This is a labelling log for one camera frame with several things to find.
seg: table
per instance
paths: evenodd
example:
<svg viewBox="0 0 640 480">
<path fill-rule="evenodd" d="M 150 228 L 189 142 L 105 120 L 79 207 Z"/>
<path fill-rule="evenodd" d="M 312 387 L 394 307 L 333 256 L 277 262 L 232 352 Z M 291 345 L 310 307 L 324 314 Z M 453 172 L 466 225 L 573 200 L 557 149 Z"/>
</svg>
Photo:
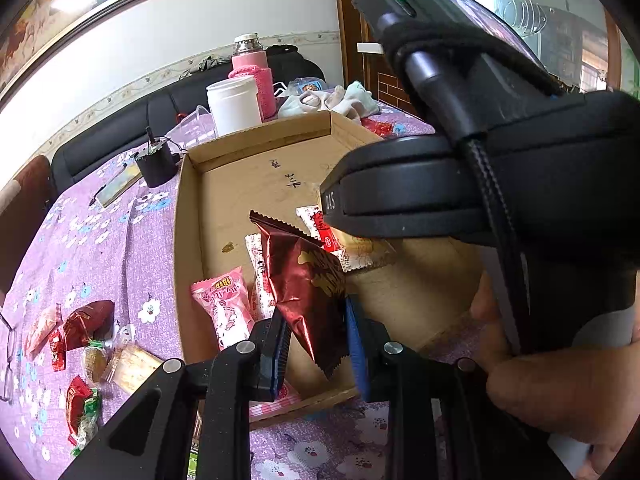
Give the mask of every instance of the table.
<svg viewBox="0 0 640 480">
<path fill-rule="evenodd" d="M 404 112 L 387 105 L 381 110 L 372 120 L 393 124 L 398 134 L 433 132 Z M 398 124 L 405 124 L 404 129 Z M 141 180 L 104 210 L 97 203 L 89 205 L 100 186 L 135 151 L 103 164 L 53 205 L 4 302 L 2 313 L 16 327 L 18 341 L 24 341 L 28 327 L 46 306 L 60 303 L 66 319 L 91 301 L 113 300 L 114 333 L 130 333 L 142 348 L 162 360 L 182 357 L 173 293 L 178 176 L 155 189 Z M 6 338 L 6 331 L 0 328 L 0 356 Z M 81 349 L 69 351 L 62 372 L 52 370 L 48 344 L 32 362 L 18 349 L 12 363 L 14 398 L 11 404 L 0 402 L 0 429 L 36 480 L 58 478 L 72 460 L 64 404 L 69 383 L 81 374 L 81 354 Z M 103 424 L 128 395 L 111 384 L 101 383 L 100 389 Z M 251 435 L 252 476 L 269 480 L 382 478 L 386 424 L 385 403 L 366 405 L 356 400 L 256 430 Z"/>
</svg>

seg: framed painting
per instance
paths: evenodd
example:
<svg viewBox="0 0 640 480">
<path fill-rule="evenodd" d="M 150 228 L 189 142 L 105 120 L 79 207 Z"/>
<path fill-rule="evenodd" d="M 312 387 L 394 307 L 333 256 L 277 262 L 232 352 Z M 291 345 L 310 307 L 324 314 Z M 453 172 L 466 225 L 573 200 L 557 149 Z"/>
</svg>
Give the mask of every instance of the framed painting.
<svg viewBox="0 0 640 480">
<path fill-rule="evenodd" d="M 55 51 L 133 0 L 31 0 L 0 32 L 0 107 Z"/>
</svg>

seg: metal bolt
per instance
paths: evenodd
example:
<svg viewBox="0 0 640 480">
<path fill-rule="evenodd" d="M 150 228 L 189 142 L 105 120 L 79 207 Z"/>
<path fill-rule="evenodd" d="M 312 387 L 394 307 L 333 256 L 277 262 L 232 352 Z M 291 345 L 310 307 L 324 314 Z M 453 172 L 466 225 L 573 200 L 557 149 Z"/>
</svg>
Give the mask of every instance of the metal bolt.
<svg viewBox="0 0 640 480">
<path fill-rule="evenodd" d="M 385 343 L 385 352 L 388 354 L 399 354 L 402 351 L 402 345 L 396 341 Z"/>
<path fill-rule="evenodd" d="M 250 354 L 255 350 L 255 343 L 252 341 L 241 341 L 236 345 L 236 350 L 241 354 Z"/>
<path fill-rule="evenodd" d="M 458 360 L 458 368 L 464 373 L 471 373 L 476 369 L 476 362 L 468 357 L 463 357 Z"/>
<path fill-rule="evenodd" d="M 182 363 L 178 359 L 169 359 L 162 364 L 162 370 L 168 374 L 177 372 L 180 368 L 182 368 Z"/>
</svg>

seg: cardboard box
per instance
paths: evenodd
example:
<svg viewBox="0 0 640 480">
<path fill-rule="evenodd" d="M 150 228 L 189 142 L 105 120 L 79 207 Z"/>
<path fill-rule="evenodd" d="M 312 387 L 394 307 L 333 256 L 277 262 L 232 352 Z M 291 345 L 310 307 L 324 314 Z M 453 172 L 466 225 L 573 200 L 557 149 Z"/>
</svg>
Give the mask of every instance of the cardboard box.
<svg viewBox="0 0 640 480">
<path fill-rule="evenodd" d="M 174 287 L 187 363 L 218 352 L 212 321 L 192 300 L 191 284 L 237 266 L 248 287 L 254 284 L 244 237 L 258 229 L 249 211 L 306 232 L 296 208 L 317 203 L 319 184 L 345 153 L 379 140 L 341 115 L 317 112 L 237 132 L 185 156 L 175 213 Z M 393 339 L 421 350 L 468 310 L 481 266 L 473 247 L 451 238 L 390 241 L 396 262 L 347 274 L 348 292 L 360 295 L 367 314 L 383 322 Z M 286 377 L 304 399 L 291 407 L 290 418 L 356 395 L 348 358 L 328 381 L 294 336 Z"/>
</svg>

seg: white wall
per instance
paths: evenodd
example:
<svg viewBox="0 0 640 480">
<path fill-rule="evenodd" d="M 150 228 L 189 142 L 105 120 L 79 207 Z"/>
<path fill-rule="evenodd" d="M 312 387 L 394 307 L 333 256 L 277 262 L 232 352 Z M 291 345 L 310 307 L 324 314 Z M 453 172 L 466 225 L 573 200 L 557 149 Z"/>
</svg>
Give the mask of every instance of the white wall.
<svg viewBox="0 0 640 480">
<path fill-rule="evenodd" d="M 0 112 L 0 188 L 53 133 L 110 92 L 153 70 L 261 36 L 338 30 L 335 0 L 144 0 L 111 15 L 49 59 Z M 340 46 L 306 46 L 331 83 Z"/>
</svg>

